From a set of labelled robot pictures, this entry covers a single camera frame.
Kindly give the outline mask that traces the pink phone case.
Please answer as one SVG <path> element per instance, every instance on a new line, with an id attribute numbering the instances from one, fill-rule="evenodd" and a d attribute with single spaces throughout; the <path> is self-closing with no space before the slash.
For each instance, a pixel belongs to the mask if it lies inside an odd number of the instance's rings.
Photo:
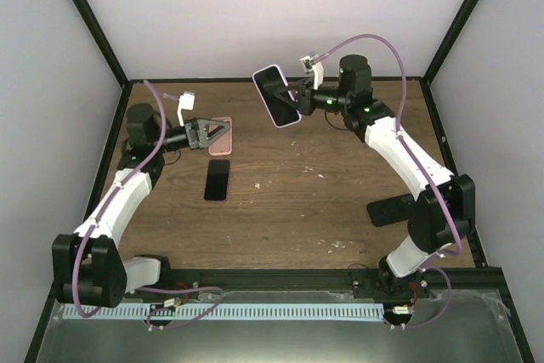
<path id="1" fill-rule="evenodd" d="M 208 147 L 208 153 L 211 156 L 227 156 L 232 153 L 232 119 L 230 117 L 216 117 L 213 120 L 227 122 L 231 128 L 228 132 L 221 136 L 217 141 L 215 141 L 211 146 Z M 212 133 L 217 126 L 211 125 L 209 127 L 209 132 Z"/>

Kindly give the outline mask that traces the black screen pink phone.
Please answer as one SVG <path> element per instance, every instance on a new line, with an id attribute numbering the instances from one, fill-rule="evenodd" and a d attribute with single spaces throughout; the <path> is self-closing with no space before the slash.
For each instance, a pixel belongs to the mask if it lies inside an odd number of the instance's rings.
<path id="1" fill-rule="evenodd" d="M 225 201 L 230 178 L 230 161 L 213 159 L 208 163 L 205 201 Z"/>

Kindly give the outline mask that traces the black phone case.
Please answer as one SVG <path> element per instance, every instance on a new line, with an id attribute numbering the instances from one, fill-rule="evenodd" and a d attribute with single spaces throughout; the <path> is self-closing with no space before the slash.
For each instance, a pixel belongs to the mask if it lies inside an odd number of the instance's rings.
<path id="1" fill-rule="evenodd" d="M 370 202 L 367 204 L 366 210 L 372 224 L 375 227 L 383 227 L 406 221 L 414 204 L 413 195 L 406 194 Z"/>

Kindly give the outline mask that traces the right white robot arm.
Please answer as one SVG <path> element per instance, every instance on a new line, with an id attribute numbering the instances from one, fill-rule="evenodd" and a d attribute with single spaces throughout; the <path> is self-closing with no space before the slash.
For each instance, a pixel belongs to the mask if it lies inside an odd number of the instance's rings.
<path id="1" fill-rule="evenodd" d="M 407 220 L 408 236 L 378 267 L 378 289 L 398 297 L 408 287 L 408 277 L 431 259 L 461 252 L 462 239 L 474 229 L 475 184 L 466 174 L 455 175 L 435 161 L 402 128 L 400 115 L 374 97 L 366 57 L 342 57 L 336 86 L 320 79 L 321 64 L 305 62 L 311 78 L 288 83 L 276 71 L 263 86 L 265 95 L 305 116 L 316 110 L 341 114 L 346 128 L 388 163 L 415 201 Z"/>

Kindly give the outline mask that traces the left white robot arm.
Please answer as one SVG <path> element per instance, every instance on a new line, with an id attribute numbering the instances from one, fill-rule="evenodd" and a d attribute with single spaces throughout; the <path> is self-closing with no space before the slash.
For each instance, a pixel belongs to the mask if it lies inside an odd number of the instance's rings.
<path id="1" fill-rule="evenodd" d="M 141 287 L 154 298 L 173 290 L 168 258 L 139 255 L 122 260 L 123 233 L 156 187 L 164 154 L 205 150 L 231 129 L 229 122 L 206 118 L 172 127 L 163 111 L 144 103 L 129 107 L 126 119 L 128 137 L 112 185 L 72 234 L 58 235 L 53 242 L 53 288 L 60 303 L 115 308 L 126 293 Z"/>

